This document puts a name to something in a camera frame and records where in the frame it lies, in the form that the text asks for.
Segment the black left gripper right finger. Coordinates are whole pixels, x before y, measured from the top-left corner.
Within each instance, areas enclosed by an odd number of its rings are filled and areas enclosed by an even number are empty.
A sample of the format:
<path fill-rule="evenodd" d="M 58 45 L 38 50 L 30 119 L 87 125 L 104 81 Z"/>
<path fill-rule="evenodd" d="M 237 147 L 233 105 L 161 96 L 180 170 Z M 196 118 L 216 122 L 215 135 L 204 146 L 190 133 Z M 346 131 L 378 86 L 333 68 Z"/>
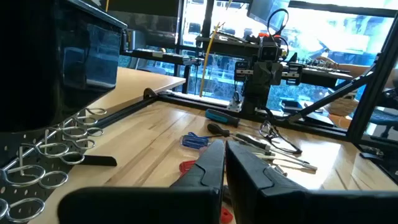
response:
<path fill-rule="evenodd" d="M 237 224 L 398 224 L 398 192 L 306 189 L 235 141 L 226 175 Z"/>

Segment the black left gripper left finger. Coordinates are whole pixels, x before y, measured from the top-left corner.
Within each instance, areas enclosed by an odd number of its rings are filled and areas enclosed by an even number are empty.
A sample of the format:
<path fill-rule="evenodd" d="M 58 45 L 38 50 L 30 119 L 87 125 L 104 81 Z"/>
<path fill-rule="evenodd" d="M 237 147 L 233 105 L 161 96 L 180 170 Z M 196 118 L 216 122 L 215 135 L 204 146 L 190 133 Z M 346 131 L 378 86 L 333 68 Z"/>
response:
<path fill-rule="evenodd" d="M 169 187 L 85 187 L 66 194 L 59 224 L 220 224 L 224 143 L 215 140 Z"/>

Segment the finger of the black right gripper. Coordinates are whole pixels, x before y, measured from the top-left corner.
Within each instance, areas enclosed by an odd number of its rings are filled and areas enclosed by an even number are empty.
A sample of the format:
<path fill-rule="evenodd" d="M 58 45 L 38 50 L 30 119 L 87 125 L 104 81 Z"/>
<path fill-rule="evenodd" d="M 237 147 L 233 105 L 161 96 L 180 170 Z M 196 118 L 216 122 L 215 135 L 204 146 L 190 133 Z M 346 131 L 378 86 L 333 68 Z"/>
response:
<path fill-rule="evenodd" d="M 248 63 L 236 62 L 234 68 L 234 81 L 243 82 L 245 80 L 246 75 L 248 75 Z"/>
<path fill-rule="evenodd" d="M 286 84 L 299 85 L 301 82 L 303 67 L 300 64 L 290 63 L 288 66 Z"/>

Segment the teal-handled screwdriver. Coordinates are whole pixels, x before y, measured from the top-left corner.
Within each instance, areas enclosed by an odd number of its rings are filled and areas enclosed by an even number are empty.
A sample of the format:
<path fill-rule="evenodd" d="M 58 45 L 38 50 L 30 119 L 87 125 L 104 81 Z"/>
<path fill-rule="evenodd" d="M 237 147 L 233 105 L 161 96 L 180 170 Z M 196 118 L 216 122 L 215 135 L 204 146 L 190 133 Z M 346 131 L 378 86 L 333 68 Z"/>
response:
<path fill-rule="evenodd" d="M 213 121 L 223 123 L 226 125 L 234 126 L 235 128 L 237 128 L 238 126 L 244 126 L 247 128 L 256 129 L 256 126 L 242 123 L 242 122 L 240 122 L 239 118 L 236 118 L 234 116 L 231 116 L 229 114 L 226 114 L 226 113 L 223 113 L 223 112 L 220 112 L 217 110 L 207 109 L 205 111 L 205 116 L 208 119 L 211 119 Z"/>

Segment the grey-handled nut driver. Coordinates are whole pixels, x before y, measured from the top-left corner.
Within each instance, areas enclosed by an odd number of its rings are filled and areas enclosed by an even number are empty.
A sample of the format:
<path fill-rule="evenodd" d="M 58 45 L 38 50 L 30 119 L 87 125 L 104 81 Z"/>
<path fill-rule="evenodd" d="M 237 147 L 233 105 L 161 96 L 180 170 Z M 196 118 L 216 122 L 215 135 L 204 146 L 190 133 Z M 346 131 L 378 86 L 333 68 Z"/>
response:
<path fill-rule="evenodd" d="M 254 155 L 257 156 L 258 158 L 266 160 L 266 161 L 279 160 L 279 161 L 289 162 L 291 164 L 296 164 L 296 165 L 299 165 L 299 166 L 309 169 L 309 170 L 314 170 L 314 171 L 318 170 L 317 167 L 310 165 L 310 164 L 303 163 L 303 162 L 293 161 L 293 160 L 289 160 L 289 159 L 283 159 L 283 158 L 279 158 L 279 157 L 275 157 L 275 156 L 267 156 L 267 155 L 260 154 L 257 152 L 254 152 Z"/>
<path fill-rule="evenodd" d="M 241 133 L 235 133 L 235 134 L 231 134 L 231 137 L 236 139 L 236 140 L 238 140 L 238 141 L 242 141 L 242 142 L 244 142 L 244 143 L 246 143 L 246 144 L 248 144 L 248 145 L 250 145 L 252 147 L 255 147 L 258 150 L 272 151 L 274 153 L 281 154 L 281 155 L 289 157 L 289 158 L 291 158 L 293 160 L 299 161 L 299 162 L 301 162 L 303 164 L 310 164 L 309 162 L 303 161 L 301 159 L 298 159 L 298 158 L 296 158 L 295 156 L 293 156 L 291 154 L 282 152 L 281 150 L 278 150 L 278 149 L 273 149 L 273 148 L 270 147 L 270 145 L 262 143 L 262 142 L 259 142 L 259 141 L 255 140 L 253 137 L 249 137 L 248 135 L 241 134 Z"/>

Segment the black-handled slim screwdriver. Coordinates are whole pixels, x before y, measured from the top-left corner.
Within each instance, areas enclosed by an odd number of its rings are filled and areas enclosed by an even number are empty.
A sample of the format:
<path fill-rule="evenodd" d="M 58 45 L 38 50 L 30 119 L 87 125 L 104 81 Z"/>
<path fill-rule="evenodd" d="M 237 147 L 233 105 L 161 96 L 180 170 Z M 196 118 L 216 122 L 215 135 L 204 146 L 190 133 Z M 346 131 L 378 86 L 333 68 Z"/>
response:
<path fill-rule="evenodd" d="M 223 136 L 226 138 L 230 137 L 230 136 L 242 136 L 243 135 L 243 133 L 239 133 L 239 132 L 231 133 L 230 130 L 223 129 L 216 123 L 208 124 L 207 130 L 209 130 L 209 132 L 212 133 L 213 135 L 219 135 L 219 136 Z"/>

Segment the woven basket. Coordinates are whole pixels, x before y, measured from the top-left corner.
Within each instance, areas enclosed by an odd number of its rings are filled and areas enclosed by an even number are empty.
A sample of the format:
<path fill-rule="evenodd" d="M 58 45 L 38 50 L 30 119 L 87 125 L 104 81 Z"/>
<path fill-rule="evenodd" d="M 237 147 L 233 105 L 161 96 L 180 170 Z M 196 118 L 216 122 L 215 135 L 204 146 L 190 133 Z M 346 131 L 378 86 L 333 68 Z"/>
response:
<path fill-rule="evenodd" d="M 358 103 L 359 101 L 355 99 L 355 95 L 350 93 L 327 104 L 324 109 L 330 114 L 348 116 L 357 108 Z"/>

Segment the person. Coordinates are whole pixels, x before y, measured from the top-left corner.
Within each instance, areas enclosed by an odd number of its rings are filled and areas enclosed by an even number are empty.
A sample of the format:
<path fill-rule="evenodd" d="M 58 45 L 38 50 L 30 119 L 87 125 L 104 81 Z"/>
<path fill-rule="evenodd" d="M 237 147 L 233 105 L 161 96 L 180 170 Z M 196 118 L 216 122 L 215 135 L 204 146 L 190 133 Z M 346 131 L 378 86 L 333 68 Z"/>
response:
<path fill-rule="evenodd" d="M 364 65 L 337 63 L 337 62 L 333 61 L 332 59 L 330 59 L 328 57 L 323 57 L 323 56 L 319 56 L 316 59 L 322 60 L 322 61 L 328 63 L 329 65 L 331 65 L 333 68 L 336 68 L 338 70 L 349 71 L 349 74 L 354 78 L 362 75 L 369 68 L 368 66 L 364 66 Z M 385 89 L 392 89 L 392 88 L 398 88 L 398 62 L 391 70 L 391 73 L 390 73 L 390 75 L 387 79 L 386 85 L 385 85 Z"/>

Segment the orange object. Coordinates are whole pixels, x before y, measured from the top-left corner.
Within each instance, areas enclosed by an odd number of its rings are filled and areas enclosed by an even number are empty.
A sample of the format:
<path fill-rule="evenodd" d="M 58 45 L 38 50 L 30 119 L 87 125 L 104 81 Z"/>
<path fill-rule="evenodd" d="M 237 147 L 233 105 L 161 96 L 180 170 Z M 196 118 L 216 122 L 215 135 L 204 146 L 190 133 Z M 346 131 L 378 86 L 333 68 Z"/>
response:
<path fill-rule="evenodd" d="M 329 114 L 328 117 L 336 127 L 341 129 L 348 129 L 352 121 L 352 118 L 350 116 L 339 116 L 336 114 Z"/>

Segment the black overhead monitor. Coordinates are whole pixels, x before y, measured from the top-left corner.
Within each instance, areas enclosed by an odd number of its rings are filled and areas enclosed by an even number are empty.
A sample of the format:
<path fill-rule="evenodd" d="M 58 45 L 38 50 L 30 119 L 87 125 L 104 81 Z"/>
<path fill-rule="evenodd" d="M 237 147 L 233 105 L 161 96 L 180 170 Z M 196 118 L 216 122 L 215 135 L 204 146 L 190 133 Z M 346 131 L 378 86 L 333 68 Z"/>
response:
<path fill-rule="evenodd" d="M 287 9 L 290 0 L 251 0 L 247 16 L 267 26 L 270 15 L 278 9 Z M 270 26 L 274 30 L 280 29 L 286 13 L 277 12 L 270 20 Z"/>

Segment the blue office chair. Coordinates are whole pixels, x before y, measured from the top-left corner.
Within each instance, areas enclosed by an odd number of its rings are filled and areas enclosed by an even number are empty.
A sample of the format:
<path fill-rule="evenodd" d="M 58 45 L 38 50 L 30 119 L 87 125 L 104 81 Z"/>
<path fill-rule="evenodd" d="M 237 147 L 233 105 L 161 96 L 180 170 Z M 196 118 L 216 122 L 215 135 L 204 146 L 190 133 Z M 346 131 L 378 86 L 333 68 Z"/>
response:
<path fill-rule="evenodd" d="M 387 139 L 391 129 L 398 131 L 398 88 L 384 90 L 379 95 L 366 134 Z"/>

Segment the light wooden desk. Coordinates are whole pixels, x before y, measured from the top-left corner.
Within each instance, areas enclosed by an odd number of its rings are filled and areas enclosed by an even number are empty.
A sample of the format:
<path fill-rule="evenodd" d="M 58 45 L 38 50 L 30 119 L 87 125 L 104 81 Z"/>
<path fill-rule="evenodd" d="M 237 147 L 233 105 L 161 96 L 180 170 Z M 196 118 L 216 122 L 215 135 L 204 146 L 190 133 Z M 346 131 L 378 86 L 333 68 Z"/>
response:
<path fill-rule="evenodd" d="M 96 115 L 101 119 L 143 100 L 146 88 L 158 93 L 180 86 L 185 82 L 186 80 L 180 77 L 118 67 L 116 88 L 90 104 L 88 108 L 105 109 L 105 115 Z"/>

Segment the black pegboard foot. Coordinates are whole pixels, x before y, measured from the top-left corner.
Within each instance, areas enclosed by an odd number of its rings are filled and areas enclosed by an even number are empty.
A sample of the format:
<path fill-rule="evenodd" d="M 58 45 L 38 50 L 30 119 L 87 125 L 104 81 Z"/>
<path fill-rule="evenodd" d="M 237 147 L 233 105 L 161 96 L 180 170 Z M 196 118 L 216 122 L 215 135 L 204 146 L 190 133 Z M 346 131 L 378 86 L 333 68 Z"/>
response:
<path fill-rule="evenodd" d="M 86 166 L 110 166 L 116 167 L 118 165 L 116 159 L 112 156 L 92 156 L 87 155 L 82 162 L 78 162 L 78 165 Z"/>

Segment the black plastic pegboard bin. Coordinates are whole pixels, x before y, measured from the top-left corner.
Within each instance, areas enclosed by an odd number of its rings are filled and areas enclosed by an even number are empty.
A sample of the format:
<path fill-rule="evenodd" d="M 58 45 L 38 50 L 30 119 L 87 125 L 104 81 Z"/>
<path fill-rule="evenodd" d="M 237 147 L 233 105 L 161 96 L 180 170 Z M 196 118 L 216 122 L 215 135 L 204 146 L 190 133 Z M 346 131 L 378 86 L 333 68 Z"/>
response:
<path fill-rule="evenodd" d="M 85 0 L 0 0 L 0 133 L 56 125 L 114 90 L 125 28 Z"/>

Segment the silver arm base bracket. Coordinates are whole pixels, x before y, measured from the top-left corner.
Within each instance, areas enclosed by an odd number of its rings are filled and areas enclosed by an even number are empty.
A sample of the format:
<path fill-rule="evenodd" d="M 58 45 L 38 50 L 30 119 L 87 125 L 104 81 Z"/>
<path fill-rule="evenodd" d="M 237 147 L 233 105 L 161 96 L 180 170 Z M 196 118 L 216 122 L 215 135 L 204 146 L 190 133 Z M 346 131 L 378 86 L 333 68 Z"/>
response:
<path fill-rule="evenodd" d="M 241 111 L 242 103 L 243 103 L 242 100 L 241 100 L 241 101 L 236 101 L 236 100 L 232 99 L 232 100 L 229 102 L 229 105 L 227 106 L 226 109 L 227 109 L 228 111 L 232 111 L 232 112 L 237 112 L 237 113 L 239 113 L 239 112 Z"/>

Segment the black aluminium table frame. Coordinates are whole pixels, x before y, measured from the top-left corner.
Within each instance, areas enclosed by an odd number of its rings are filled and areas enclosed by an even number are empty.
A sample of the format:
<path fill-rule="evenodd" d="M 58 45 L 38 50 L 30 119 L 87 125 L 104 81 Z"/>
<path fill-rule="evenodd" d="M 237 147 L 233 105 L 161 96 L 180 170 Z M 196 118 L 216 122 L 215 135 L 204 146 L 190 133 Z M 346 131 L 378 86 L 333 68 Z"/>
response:
<path fill-rule="evenodd" d="M 287 129 L 293 129 L 295 131 L 303 131 L 305 133 L 311 133 L 318 136 L 324 136 L 327 138 L 339 139 L 343 141 L 350 141 L 355 145 L 363 144 L 372 147 L 385 148 L 393 151 L 393 155 L 386 156 L 386 158 L 396 158 L 398 167 L 398 141 L 383 140 L 379 137 L 364 137 L 365 124 L 369 122 L 369 119 L 376 107 L 377 99 L 381 94 L 382 87 L 387 82 L 387 76 L 390 74 L 393 66 L 396 64 L 398 59 L 398 12 L 395 14 L 392 26 L 386 37 L 386 40 L 382 46 L 382 51 L 377 54 L 377 57 L 370 68 L 368 68 L 361 76 L 351 81 L 341 83 L 336 87 L 336 90 L 324 97 L 323 99 L 315 102 L 307 108 L 304 108 L 289 116 L 281 117 L 271 115 L 269 110 L 257 109 L 253 114 L 237 113 L 228 111 L 225 105 L 220 105 L 212 102 L 206 102 L 203 100 L 194 100 L 187 97 L 178 96 L 167 92 L 165 94 L 157 93 L 157 98 L 151 98 L 148 100 L 141 100 L 121 111 L 118 111 L 110 116 L 101 118 L 96 124 L 97 128 L 105 128 L 133 113 L 143 109 L 144 107 L 156 102 L 163 101 L 180 106 L 186 106 L 189 108 L 195 108 L 198 110 L 217 110 L 231 116 L 246 119 L 250 121 L 263 122 L 270 121 L 276 126 L 280 126 Z M 304 116 L 314 112 L 315 110 L 325 106 L 332 101 L 343 97 L 350 91 L 360 88 L 365 85 L 366 89 L 363 93 L 363 97 L 359 102 L 359 105 L 355 111 L 354 118 L 347 130 L 343 132 L 338 129 L 327 128 L 315 124 L 305 124 L 301 121 Z"/>

